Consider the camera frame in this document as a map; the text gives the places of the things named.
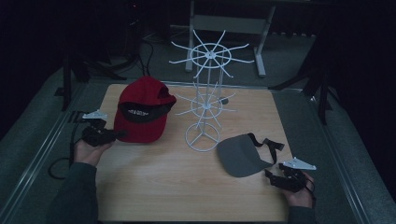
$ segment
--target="black cap strap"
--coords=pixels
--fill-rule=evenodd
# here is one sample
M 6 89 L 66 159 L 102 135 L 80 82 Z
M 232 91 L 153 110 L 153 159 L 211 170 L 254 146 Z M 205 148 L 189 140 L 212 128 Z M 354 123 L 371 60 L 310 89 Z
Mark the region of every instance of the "black cap strap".
M 250 137 L 250 139 L 253 142 L 255 147 L 262 147 L 262 145 L 264 145 L 264 144 L 267 145 L 269 150 L 270 150 L 270 153 L 271 153 L 271 156 L 273 158 L 273 161 L 274 161 L 273 164 L 276 164 L 276 161 L 277 161 L 276 149 L 281 151 L 285 145 L 281 144 L 281 143 L 277 143 L 277 142 L 271 141 L 268 138 L 265 138 L 264 141 L 262 141 L 262 143 L 259 143 L 257 141 L 256 136 L 254 135 L 254 133 L 248 133 L 247 135 Z

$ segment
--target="red baseball cap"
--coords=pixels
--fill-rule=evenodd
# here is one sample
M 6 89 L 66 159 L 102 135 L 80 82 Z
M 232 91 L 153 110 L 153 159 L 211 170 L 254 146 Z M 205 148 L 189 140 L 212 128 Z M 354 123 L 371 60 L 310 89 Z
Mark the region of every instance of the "red baseball cap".
M 129 143 L 150 143 L 163 135 L 167 113 L 176 97 L 159 80 L 144 76 L 129 84 L 120 95 L 114 131 L 126 131 L 118 139 Z

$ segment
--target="white wire display rack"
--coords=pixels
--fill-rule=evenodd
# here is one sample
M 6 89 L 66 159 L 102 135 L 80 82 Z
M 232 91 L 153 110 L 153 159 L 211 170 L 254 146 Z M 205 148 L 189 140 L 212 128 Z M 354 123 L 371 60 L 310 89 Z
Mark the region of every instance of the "white wire display rack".
M 193 31 L 193 33 L 199 40 L 200 45 L 190 49 L 172 42 L 174 46 L 186 49 L 191 54 L 186 60 L 176 62 L 169 61 L 169 63 L 185 63 L 191 61 L 197 66 L 197 73 L 193 77 L 196 79 L 196 82 L 193 82 L 196 90 L 195 98 L 189 99 L 178 95 L 179 98 L 191 102 L 191 108 L 185 112 L 179 113 L 178 115 L 193 113 L 198 117 L 198 121 L 193 123 L 186 131 L 186 142 L 196 151 L 209 151 L 215 148 L 220 140 L 220 134 L 217 126 L 209 123 L 209 121 L 214 120 L 221 129 L 221 124 L 218 120 L 218 116 L 221 112 L 236 111 L 234 109 L 226 109 L 223 107 L 228 102 L 228 99 L 234 96 L 234 94 L 232 94 L 227 97 L 221 97 L 223 75 L 225 74 L 227 77 L 233 77 L 225 70 L 224 67 L 231 61 L 239 63 L 253 63 L 254 61 L 244 61 L 233 58 L 231 53 L 232 50 L 243 49 L 247 47 L 248 44 L 227 49 L 220 44 L 221 39 L 225 35 L 225 31 L 222 33 L 217 43 L 204 43 L 195 31 Z M 215 69 L 219 70 L 219 77 L 216 83 L 211 84 L 212 72 Z M 205 70 L 207 72 L 207 81 L 206 83 L 201 83 L 200 76 Z

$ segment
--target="wooden table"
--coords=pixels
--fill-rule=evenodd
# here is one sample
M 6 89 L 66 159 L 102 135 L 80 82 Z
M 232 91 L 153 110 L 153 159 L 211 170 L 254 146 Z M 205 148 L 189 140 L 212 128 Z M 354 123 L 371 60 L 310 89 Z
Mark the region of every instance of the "wooden table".
M 126 85 L 110 85 L 100 108 L 113 126 L 117 103 Z M 194 98 L 193 87 L 170 86 L 171 94 Z M 220 140 L 255 133 L 259 141 L 269 138 L 285 144 L 278 162 L 292 159 L 288 140 L 272 93 L 267 90 L 223 88 L 222 95 L 235 96 L 218 120 Z M 198 118 L 190 102 L 177 97 L 168 114 L 163 136 L 151 144 L 117 141 L 98 165 L 97 197 L 102 221 L 284 221 L 288 207 L 279 189 L 263 172 L 248 177 L 228 175 L 216 149 L 198 152 L 185 141 L 187 128 Z M 267 147 L 258 148 L 263 160 L 272 162 Z M 277 168 L 271 168 L 278 174 Z

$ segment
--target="human hand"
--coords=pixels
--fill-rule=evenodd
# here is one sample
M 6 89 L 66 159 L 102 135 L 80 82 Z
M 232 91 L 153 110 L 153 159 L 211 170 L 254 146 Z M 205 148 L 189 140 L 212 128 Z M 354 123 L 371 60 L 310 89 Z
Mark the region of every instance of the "human hand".
M 298 192 L 291 192 L 285 189 L 282 189 L 282 193 L 285 195 L 286 200 L 288 201 L 289 206 L 300 206 L 300 207 L 309 207 L 312 208 L 314 206 L 314 195 L 308 189 L 313 191 L 314 187 L 314 178 L 309 174 L 303 172 L 308 181 L 306 182 L 306 188 L 301 189 Z
M 114 142 L 107 143 L 98 147 L 92 147 L 84 140 L 79 140 L 76 142 L 74 150 L 75 150 L 75 158 L 74 162 L 84 162 L 88 163 L 96 167 L 99 163 L 102 154 L 109 148 L 113 146 Z

